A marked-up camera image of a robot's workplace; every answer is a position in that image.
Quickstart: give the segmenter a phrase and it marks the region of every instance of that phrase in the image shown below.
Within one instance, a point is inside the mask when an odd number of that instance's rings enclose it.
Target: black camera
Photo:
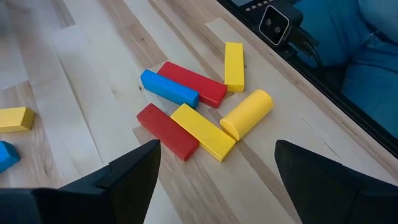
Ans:
[[[285,2],[273,2],[266,7],[259,31],[275,46],[286,42],[293,26],[299,27],[303,14],[293,5]]]

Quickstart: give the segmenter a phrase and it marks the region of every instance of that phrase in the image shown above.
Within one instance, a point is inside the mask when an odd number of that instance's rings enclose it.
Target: red rectangular block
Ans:
[[[183,86],[199,92],[199,101],[218,108],[226,94],[226,85],[189,71],[171,62],[165,62],[157,72]]]
[[[138,115],[138,121],[183,161],[199,147],[199,141],[152,103]]]

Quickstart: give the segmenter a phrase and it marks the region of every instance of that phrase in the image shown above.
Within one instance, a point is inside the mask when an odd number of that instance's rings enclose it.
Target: blue cloth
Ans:
[[[302,27],[320,41],[323,63],[349,64],[345,96],[398,138],[398,0],[302,0],[295,7],[304,14]]]
[[[359,0],[359,8],[366,22],[398,43],[397,0]]]

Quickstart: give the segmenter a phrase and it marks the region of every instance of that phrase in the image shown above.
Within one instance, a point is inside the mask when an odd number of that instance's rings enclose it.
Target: blue block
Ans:
[[[12,144],[0,141],[0,173],[20,160],[18,152]]]
[[[199,102],[199,93],[152,71],[145,70],[141,75],[144,88],[178,105],[184,103],[195,109]]]

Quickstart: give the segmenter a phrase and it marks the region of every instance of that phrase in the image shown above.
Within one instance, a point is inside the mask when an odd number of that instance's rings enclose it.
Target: wooden table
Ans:
[[[398,184],[398,161],[216,0],[11,0],[0,18],[0,107],[38,113],[32,131],[1,135],[22,156],[1,187],[60,187],[152,139],[136,114],[177,105],[143,89],[141,72],[170,60],[222,82],[226,41],[244,44],[246,91],[198,111],[217,123],[257,88],[275,108],[222,163],[163,147],[146,223],[300,223],[278,139]]]

